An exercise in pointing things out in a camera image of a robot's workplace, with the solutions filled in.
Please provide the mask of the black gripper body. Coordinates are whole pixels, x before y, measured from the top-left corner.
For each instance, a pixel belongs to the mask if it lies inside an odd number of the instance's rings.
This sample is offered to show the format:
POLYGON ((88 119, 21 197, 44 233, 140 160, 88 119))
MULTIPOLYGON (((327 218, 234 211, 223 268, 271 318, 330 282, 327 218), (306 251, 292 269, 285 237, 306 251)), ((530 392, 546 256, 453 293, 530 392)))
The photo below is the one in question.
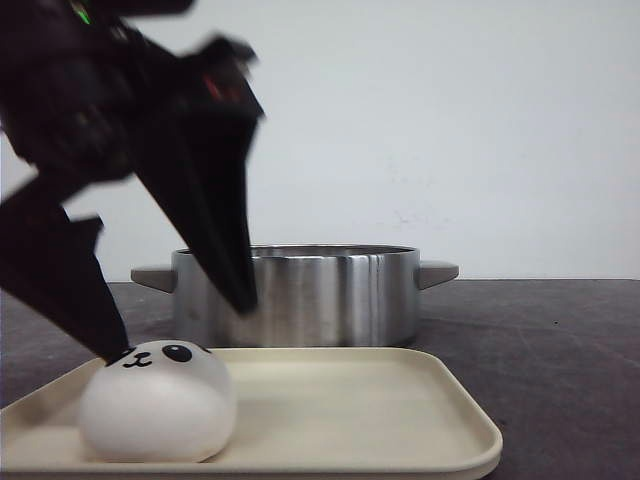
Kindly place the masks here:
POLYGON ((177 16, 187 1, 5 1, 1 5, 1 123, 37 176, 28 206, 60 205, 93 183, 157 177, 141 161, 153 119, 194 116, 223 136, 221 155, 244 155, 262 108, 246 43, 216 36, 176 55, 128 24, 177 16))

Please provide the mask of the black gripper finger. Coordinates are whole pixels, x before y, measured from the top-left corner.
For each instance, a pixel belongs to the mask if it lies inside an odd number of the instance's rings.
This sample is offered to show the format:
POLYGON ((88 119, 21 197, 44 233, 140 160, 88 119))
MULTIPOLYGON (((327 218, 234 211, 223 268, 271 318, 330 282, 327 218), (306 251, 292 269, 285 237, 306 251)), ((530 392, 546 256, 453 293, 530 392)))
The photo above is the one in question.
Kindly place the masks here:
POLYGON ((95 256, 103 223, 97 216, 72 220, 63 208, 84 186, 41 172, 1 203, 1 288, 115 361, 130 342, 95 256))
POLYGON ((134 171, 221 295, 257 307, 247 223, 246 159, 257 122, 156 120, 136 136, 134 171))

